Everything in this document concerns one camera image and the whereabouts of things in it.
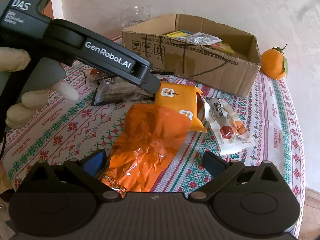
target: circular screw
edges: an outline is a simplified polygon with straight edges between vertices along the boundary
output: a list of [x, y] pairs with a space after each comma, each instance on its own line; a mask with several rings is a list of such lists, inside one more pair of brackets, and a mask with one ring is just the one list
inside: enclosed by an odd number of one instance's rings
[[102, 196], [106, 199], [115, 199], [118, 197], [118, 192], [115, 192], [113, 190], [106, 191], [102, 194]]
[[190, 195], [193, 199], [204, 199], [207, 197], [206, 193], [202, 191], [194, 191]]

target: table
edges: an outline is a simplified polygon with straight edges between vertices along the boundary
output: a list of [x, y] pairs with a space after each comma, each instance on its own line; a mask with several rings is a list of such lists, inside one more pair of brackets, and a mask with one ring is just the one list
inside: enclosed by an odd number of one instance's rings
[[[113, 40], [122, 43], [121, 36], [115, 36]], [[124, 117], [132, 102], [90, 106], [96, 87], [85, 84], [83, 73], [87, 68], [89, 66], [77, 61], [71, 67], [65, 66], [67, 75], [64, 81], [79, 92], [77, 102], [51, 91], [49, 103], [37, 111], [26, 126], [7, 135], [3, 163], [15, 189], [39, 159], [55, 165], [73, 157], [81, 159], [97, 148], [109, 151], [123, 131]], [[297, 237], [305, 198], [305, 161], [301, 130], [285, 80], [275, 81], [260, 72], [246, 98], [179, 77], [172, 77], [170, 82], [196, 85], [204, 96], [223, 98], [238, 113], [253, 135], [256, 146], [223, 159], [236, 159], [251, 166], [270, 160], [276, 165], [300, 203], [300, 218], [292, 230]], [[203, 114], [199, 113], [198, 117], [208, 128]], [[211, 176], [201, 165], [206, 150], [219, 154], [210, 130], [207, 133], [189, 132], [152, 191], [182, 191], [188, 195], [208, 182]]]

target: glove finger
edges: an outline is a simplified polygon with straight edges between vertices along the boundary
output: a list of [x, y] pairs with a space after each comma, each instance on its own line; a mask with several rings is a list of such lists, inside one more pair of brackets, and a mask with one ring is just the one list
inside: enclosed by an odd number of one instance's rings
[[27, 67], [31, 58], [23, 49], [0, 48], [0, 71], [19, 71]]
[[21, 97], [21, 102], [25, 107], [34, 107], [40, 109], [48, 103], [49, 91], [36, 90], [24, 93]]
[[7, 119], [11, 123], [19, 124], [28, 122], [36, 113], [35, 108], [25, 107], [22, 103], [10, 106], [7, 111]]
[[77, 101], [79, 99], [79, 93], [71, 85], [59, 81], [51, 87], [52, 90], [57, 91], [60, 95], [67, 99]]

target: yellow snack package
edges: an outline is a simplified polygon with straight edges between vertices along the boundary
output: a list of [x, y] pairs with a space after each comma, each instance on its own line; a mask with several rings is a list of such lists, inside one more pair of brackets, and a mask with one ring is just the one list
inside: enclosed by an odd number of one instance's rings
[[217, 50], [220, 50], [220, 51], [223, 51], [225, 52], [226, 54], [229, 54], [229, 55], [232, 55], [234, 54], [234, 50], [230, 47], [230, 45], [228, 43], [225, 43], [225, 42], [218, 42], [218, 43], [215, 43], [215, 44], [212, 44], [210, 45], [209, 47], [210, 49], [217, 49]]
[[187, 37], [189, 35], [190, 35], [190, 33], [185, 33], [185, 32], [182, 32], [182, 31], [175, 31], [175, 32], [172, 32], [172, 33], [168, 33], [165, 36], [168, 36], [168, 37], [171, 37], [171, 38], [176, 38], [176, 39], [184, 39], [185, 37]]
[[188, 117], [191, 120], [190, 131], [206, 132], [197, 117], [197, 93], [202, 94], [197, 87], [161, 82], [155, 104], [166, 106]]

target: orange plastic bag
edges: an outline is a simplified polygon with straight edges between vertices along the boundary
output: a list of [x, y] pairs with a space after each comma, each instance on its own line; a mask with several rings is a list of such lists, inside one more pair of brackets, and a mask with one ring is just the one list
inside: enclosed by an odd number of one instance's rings
[[186, 139], [191, 121], [167, 107], [134, 104], [124, 122], [102, 182], [122, 192], [149, 192]]
[[161, 82], [155, 104], [169, 107], [188, 117], [191, 120], [190, 131], [206, 132], [197, 116], [197, 93], [202, 94], [197, 87]]

